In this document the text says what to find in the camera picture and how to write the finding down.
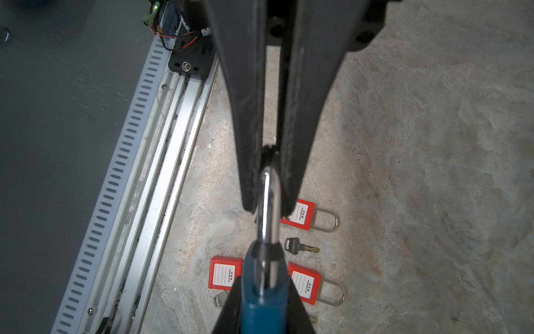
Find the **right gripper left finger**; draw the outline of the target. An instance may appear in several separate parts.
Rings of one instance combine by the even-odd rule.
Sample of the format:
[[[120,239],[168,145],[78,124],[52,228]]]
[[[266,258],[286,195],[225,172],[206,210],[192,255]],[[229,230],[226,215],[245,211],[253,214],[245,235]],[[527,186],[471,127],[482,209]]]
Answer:
[[[242,309],[242,277],[236,278],[212,330],[213,334],[240,334]]]

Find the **large blue padlock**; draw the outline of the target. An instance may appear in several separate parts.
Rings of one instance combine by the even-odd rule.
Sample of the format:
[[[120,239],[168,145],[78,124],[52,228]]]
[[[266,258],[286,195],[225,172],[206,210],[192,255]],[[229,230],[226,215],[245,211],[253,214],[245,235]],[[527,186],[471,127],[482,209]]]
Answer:
[[[243,265],[241,332],[285,333],[289,276],[280,244],[282,187],[278,172],[266,166],[260,173],[257,239]]]

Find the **red padlock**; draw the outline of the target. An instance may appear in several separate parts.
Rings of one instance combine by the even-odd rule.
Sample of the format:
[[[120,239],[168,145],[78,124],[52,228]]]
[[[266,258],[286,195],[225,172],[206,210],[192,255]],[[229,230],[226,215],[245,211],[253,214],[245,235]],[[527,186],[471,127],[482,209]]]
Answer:
[[[209,289],[230,291],[243,268],[243,258],[214,256],[210,260]]]
[[[293,262],[289,262],[287,268],[301,301],[313,306],[317,302],[329,306],[340,306],[346,300],[347,293],[341,283],[324,278],[318,271]],[[341,298],[329,300],[321,297],[321,289],[325,284],[338,288],[341,292]]]
[[[316,225],[314,220],[318,212],[330,215],[334,219],[334,225],[328,228]],[[334,212],[317,207],[315,203],[303,199],[298,199],[292,213],[287,217],[282,217],[280,222],[306,231],[313,229],[321,232],[334,232],[339,227],[339,218]]]

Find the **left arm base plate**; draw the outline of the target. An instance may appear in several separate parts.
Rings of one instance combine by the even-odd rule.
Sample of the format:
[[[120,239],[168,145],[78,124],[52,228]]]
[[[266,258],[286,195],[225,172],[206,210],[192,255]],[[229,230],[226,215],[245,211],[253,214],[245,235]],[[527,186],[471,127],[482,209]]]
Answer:
[[[212,37],[203,37],[183,50],[173,51],[168,67],[172,72],[205,80],[209,76],[214,55]]]

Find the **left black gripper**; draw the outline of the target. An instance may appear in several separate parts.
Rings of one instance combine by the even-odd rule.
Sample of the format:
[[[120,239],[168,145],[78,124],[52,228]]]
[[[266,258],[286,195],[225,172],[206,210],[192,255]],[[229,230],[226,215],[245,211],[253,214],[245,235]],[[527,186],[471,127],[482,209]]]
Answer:
[[[228,90],[244,210],[257,207],[266,44],[282,46],[279,152],[283,216],[292,213],[315,133],[346,51],[368,47],[388,1],[205,1]]]

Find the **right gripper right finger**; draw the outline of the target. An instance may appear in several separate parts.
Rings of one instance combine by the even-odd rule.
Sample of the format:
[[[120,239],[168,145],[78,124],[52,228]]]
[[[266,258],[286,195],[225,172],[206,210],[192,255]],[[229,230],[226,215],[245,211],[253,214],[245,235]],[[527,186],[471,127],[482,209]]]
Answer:
[[[298,295],[292,279],[289,280],[288,304],[286,308],[287,334],[313,334],[316,331]]]

